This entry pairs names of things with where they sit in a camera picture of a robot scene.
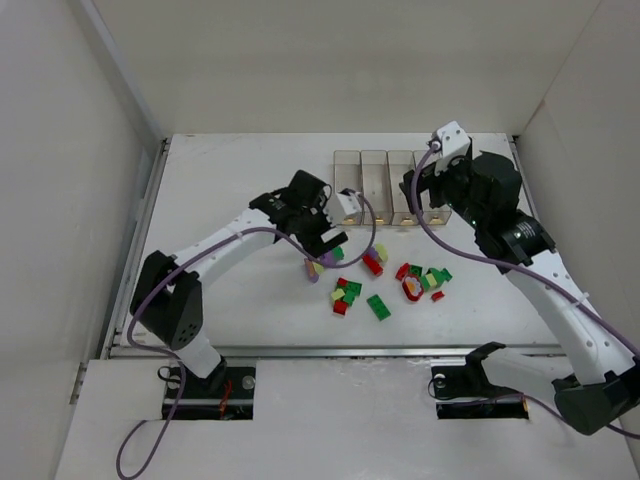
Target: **white wall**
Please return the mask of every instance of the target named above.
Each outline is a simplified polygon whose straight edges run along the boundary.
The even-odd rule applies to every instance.
[[[167,133],[521,133],[598,0],[96,0]]]
[[[0,469],[55,468],[142,148],[64,0],[0,0]]]
[[[518,150],[540,217],[593,303],[640,344],[640,1],[603,0]],[[624,425],[640,432],[640,412]],[[640,465],[639,442],[632,442]]]

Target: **toy block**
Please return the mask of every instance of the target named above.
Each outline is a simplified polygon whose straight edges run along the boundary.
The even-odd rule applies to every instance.
[[[446,268],[443,268],[440,272],[442,273],[445,282],[449,282],[453,279],[453,275],[451,275],[449,273],[449,270],[447,270]]]
[[[334,248],[333,250],[331,250],[331,253],[335,258],[336,263],[339,262],[340,260],[344,260],[344,251],[342,250],[342,247]]]
[[[442,292],[436,292],[433,295],[431,295],[431,300],[433,300],[434,302],[437,302],[438,300],[442,300],[444,298],[444,293]]]
[[[336,302],[340,300],[342,297],[344,297],[344,295],[345,295],[344,290],[342,290],[341,288],[336,288],[335,291],[331,293],[331,300]]]
[[[338,262],[336,262],[336,259],[333,256],[333,253],[331,253],[331,252],[327,252],[324,255],[322,255],[320,257],[320,260],[322,260],[322,263],[327,264],[327,265],[335,265],[336,263],[338,263]]]
[[[308,258],[304,259],[304,269],[311,283],[316,283],[320,279],[320,275],[318,275],[318,272],[316,272],[316,269],[313,267],[313,262]]]
[[[362,284],[358,282],[347,282],[347,286],[345,288],[348,292],[355,293],[356,297],[359,297],[360,292],[362,292]]]
[[[396,273],[396,280],[402,281],[402,279],[407,276],[407,273],[409,273],[409,264],[405,263],[398,269],[398,273]]]
[[[438,270],[437,268],[430,268],[429,273],[431,273],[435,277],[436,282],[438,282],[438,288],[440,288],[443,283],[448,282],[453,278],[449,273],[449,270],[447,270],[446,268],[443,268],[442,270]]]
[[[344,314],[347,312],[348,307],[349,305],[342,300],[336,300],[336,302],[333,304],[333,313],[337,313],[338,315],[342,315],[344,317]]]
[[[378,317],[378,320],[382,321],[391,316],[391,312],[378,295],[367,298],[367,303],[371,307],[371,310],[373,310],[373,313],[375,313],[376,317]]]
[[[417,302],[424,293],[424,287],[420,279],[415,275],[407,275],[402,280],[402,289],[405,295],[412,302]]]
[[[382,275],[382,272],[384,270],[382,269],[380,264],[376,262],[373,258],[371,258],[369,255],[365,255],[364,257],[362,257],[362,261],[365,263],[367,267],[369,267],[369,270],[371,270],[371,273],[373,273],[376,277],[379,277],[380,275]]]
[[[422,275],[422,267],[418,265],[411,265],[409,267],[409,273],[411,275],[415,275],[416,277],[420,277]]]
[[[356,301],[356,294],[352,291],[348,291],[347,293],[345,293],[344,297],[342,297],[342,301],[351,306],[353,305],[353,302]]]
[[[438,287],[438,281],[436,280],[436,277],[434,277],[432,273],[427,273],[424,276],[424,279],[427,281],[427,285],[424,286],[426,290],[431,290],[432,288]]]
[[[380,261],[382,263],[387,263],[389,260],[389,254],[387,253],[387,249],[381,243],[376,243],[375,247],[376,252],[378,252],[378,256],[380,257]]]
[[[380,263],[382,260],[380,260],[380,255],[378,255],[378,251],[371,247],[369,250],[367,250],[367,255],[369,255],[371,258],[373,258],[376,262]]]

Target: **purple block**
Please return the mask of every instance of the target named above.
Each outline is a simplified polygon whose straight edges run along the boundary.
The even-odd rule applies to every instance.
[[[316,272],[316,269],[313,266],[313,262],[308,258],[304,259],[304,271],[311,283],[316,283],[318,280],[320,280],[320,275],[318,275],[318,273]]]
[[[327,252],[324,255],[320,256],[319,260],[322,263],[325,263],[327,265],[335,265],[336,264],[336,257],[333,256],[333,252]]]
[[[381,263],[380,255],[375,248],[371,247],[369,250],[367,250],[367,255],[373,258],[376,262]]]

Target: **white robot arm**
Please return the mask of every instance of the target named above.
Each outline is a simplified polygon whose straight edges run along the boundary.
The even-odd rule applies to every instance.
[[[331,187],[313,175],[299,170],[291,183],[265,193],[249,203],[240,216],[210,237],[173,255],[160,251],[149,255],[143,264],[131,302],[133,314],[156,285],[179,265],[217,243],[236,236],[213,255],[187,268],[176,281],[156,295],[145,309],[140,322],[154,333],[184,363],[205,388],[214,390],[224,374],[225,362],[207,338],[203,325],[202,292],[236,263],[253,252],[274,244],[278,230],[294,235],[303,248],[315,257],[347,241],[335,228],[344,218],[361,211],[355,192],[331,192]],[[261,232],[242,234],[247,229]]]
[[[461,215],[475,229],[476,244],[487,258],[519,265],[553,281],[595,313],[567,273],[551,237],[536,219],[518,210],[522,178],[511,161],[487,152],[472,159],[471,139],[456,122],[439,129],[431,146],[437,157],[417,173],[418,193],[428,190],[432,207],[446,203]],[[409,205],[415,174],[408,172],[401,185]],[[586,435],[640,402],[639,360],[628,348],[539,280],[499,269],[536,308],[573,372],[492,343],[471,352],[463,367],[438,362],[432,368],[441,387],[436,397],[525,393],[555,403],[563,418]]]

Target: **white table surface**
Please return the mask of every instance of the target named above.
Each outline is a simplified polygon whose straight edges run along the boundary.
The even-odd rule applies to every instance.
[[[340,149],[420,150],[426,134],[242,134],[176,135],[144,246],[172,253],[207,237],[265,191],[287,185],[297,169],[333,183],[333,152]],[[480,150],[512,158],[504,134],[473,135]],[[520,206],[529,210],[524,194]],[[389,251],[382,277],[364,265],[327,271],[312,285],[300,254],[283,242],[236,265],[204,295],[205,328],[217,346],[475,346],[496,340],[509,345],[555,345],[533,307],[491,266],[441,250],[419,229],[381,227],[378,241]],[[369,230],[347,230],[347,257],[366,245]],[[438,235],[465,251],[479,252],[472,229],[457,215]],[[404,262],[446,267],[453,280],[446,298],[425,295],[410,304],[394,279]],[[332,313],[329,294],[339,276],[364,284],[345,318]],[[392,316],[379,322],[366,298],[379,294]],[[158,339],[138,325],[138,340]],[[127,345],[126,339],[119,340]]]
[[[89,364],[57,480],[132,474],[161,428],[162,360]],[[584,437],[537,405],[531,420],[437,420],[428,361],[266,360],[254,420],[176,421],[140,477],[157,480],[631,480],[622,437]]]

